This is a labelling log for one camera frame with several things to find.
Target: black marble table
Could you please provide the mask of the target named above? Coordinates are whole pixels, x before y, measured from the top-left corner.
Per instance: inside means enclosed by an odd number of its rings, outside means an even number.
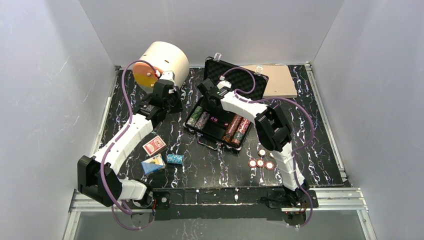
[[[312,186],[340,186],[342,177],[332,151],[317,102],[303,65],[289,66],[295,83],[298,97],[295,101],[304,106],[311,115],[315,127],[315,139],[310,146],[299,152],[296,157],[305,179]],[[122,70],[119,72],[114,93],[111,99],[107,120],[100,147],[104,146],[124,125],[129,117],[129,111],[121,89]],[[279,186],[282,184],[278,169],[250,168],[250,159],[260,158],[260,146],[256,131],[251,128],[240,152],[226,148],[218,151],[197,143],[193,133],[183,128],[183,122],[192,110],[201,93],[196,86],[203,80],[203,68],[191,68],[182,87],[183,111],[169,114],[166,120],[159,124],[144,140],[135,147],[127,161],[122,165],[119,178],[142,179],[153,188],[237,188],[250,186]],[[135,107],[145,92],[136,84],[131,71],[127,71],[126,89],[133,107]],[[310,126],[302,113],[288,103],[281,103],[287,119],[291,121],[293,149],[303,145],[310,136]],[[167,154],[184,156],[184,166],[169,164],[149,176],[145,176],[141,162],[149,156],[142,145],[159,135],[167,144],[162,151],[163,159]]]

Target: cream cylinder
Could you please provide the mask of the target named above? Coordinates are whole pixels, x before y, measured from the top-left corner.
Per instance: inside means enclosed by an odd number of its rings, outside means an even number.
[[[181,49],[164,41],[155,41],[140,57],[152,64],[161,74],[173,71],[174,85],[181,87],[189,74],[189,60]],[[145,89],[153,88],[158,80],[154,71],[145,63],[137,62],[132,68],[135,81]]]

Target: white wall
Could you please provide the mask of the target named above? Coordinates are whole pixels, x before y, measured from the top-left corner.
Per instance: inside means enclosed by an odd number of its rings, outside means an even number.
[[[379,239],[424,239],[424,2],[346,1],[313,63]]]
[[[172,43],[191,66],[216,52],[234,64],[304,63],[316,56],[343,0],[80,0],[115,65],[152,42]]]
[[[62,239],[114,76],[77,0],[0,0],[1,239]]]

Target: poker chip case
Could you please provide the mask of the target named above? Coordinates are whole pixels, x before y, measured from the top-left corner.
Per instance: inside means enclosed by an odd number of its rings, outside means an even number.
[[[231,68],[239,67],[237,65],[220,60],[220,57],[217,57],[217,55],[218,53],[215,55],[215,57],[206,58],[206,61],[204,63],[203,76],[203,80],[209,78],[216,85],[220,81],[220,76],[225,71]],[[267,86],[268,77],[261,74],[260,72],[254,72],[251,70],[248,71],[253,74],[256,80],[256,87],[252,93],[240,95],[252,100],[262,99],[262,97],[264,96],[265,87]],[[242,91],[248,92],[253,87],[252,77],[250,76],[250,74],[243,70],[236,69],[229,72],[228,74],[226,74],[225,80],[231,83],[232,90],[241,89]],[[197,142],[199,144],[207,146],[210,149],[218,150],[220,146],[226,146],[229,149],[240,151],[242,149],[246,136],[250,128],[252,127],[252,122],[248,124],[247,130],[245,131],[245,134],[240,140],[240,145],[224,141],[223,136],[226,133],[228,125],[232,122],[236,114],[223,110],[221,110],[219,113],[212,114],[205,110],[207,108],[207,104],[208,103],[206,99],[202,96],[189,113],[183,126],[187,130],[189,130],[189,132],[197,134]],[[203,109],[203,112],[200,112],[198,107],[201,107]],[[199,121],[202,121],[201,124],[199,124],[199,122],[193,124],[193,119],[190,119],[193,114],[199,117]],[[213,144],[215,144],[215,146],[211,146],[207,142],[212,142]]]

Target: blue poker chip stack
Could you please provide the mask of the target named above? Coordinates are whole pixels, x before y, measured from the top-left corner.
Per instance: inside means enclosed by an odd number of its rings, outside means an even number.
[[[168,154],[166,156],[166,162],[169,164],[183,165],[183,155]]]

